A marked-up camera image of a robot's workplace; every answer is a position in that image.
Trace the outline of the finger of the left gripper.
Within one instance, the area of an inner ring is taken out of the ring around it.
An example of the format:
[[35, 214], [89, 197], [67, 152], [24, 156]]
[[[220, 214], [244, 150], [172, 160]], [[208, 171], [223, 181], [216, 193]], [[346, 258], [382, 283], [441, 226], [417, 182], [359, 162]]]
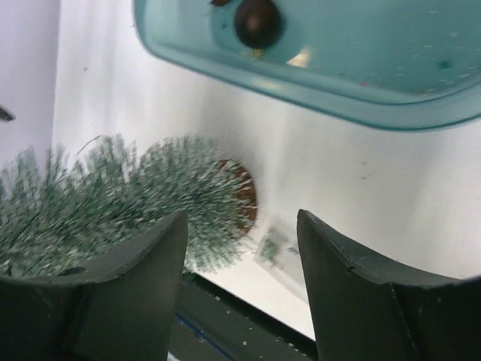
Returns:
[[4, 122], [10, 122], [16, 119], [16, 116], [12, 114], [8, 109], [0, 107], [0, 120]]

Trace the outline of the small frosted christmas tree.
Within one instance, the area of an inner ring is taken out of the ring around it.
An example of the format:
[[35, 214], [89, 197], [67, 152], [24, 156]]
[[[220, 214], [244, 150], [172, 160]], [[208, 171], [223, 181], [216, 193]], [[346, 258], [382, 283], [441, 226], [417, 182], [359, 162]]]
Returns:
[[43, 163], [24, 150], [1, 168], [1, 273], [58, 274], [178, 210], [188, 214], [185, 273], [226, 268], [256, 222], [253, 178], [215, 140], [193, 135], [144, 153], [120, 135], [99, 136], [73, 164], [62, 145]]

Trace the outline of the teal plastic container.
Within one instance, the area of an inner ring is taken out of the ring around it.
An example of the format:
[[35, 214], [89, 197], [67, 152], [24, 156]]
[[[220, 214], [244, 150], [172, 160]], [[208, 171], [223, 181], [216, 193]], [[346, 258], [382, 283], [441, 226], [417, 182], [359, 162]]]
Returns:
[[236, 34], [239, 5], [132, 12], [153, 56], [343, 120], [418, 130], [480, 115], [478, 1], [278, 1], [281, 33], [260, 51]]

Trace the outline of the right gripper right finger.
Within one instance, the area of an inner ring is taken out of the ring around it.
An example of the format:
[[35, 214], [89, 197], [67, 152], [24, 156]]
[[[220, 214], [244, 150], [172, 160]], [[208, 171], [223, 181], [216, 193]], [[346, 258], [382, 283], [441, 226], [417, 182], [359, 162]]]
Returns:
[[480, 279], [410, 267], [298, 212], [298, 247], [321, 360], [480, 358]]

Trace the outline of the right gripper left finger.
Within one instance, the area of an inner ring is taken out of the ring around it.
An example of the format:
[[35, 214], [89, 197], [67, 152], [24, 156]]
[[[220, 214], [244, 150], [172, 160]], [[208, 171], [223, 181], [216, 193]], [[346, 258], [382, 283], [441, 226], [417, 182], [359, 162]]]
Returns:
[[188, 217], [57, 276], [1, 279], [3, 360], [165, 360]]

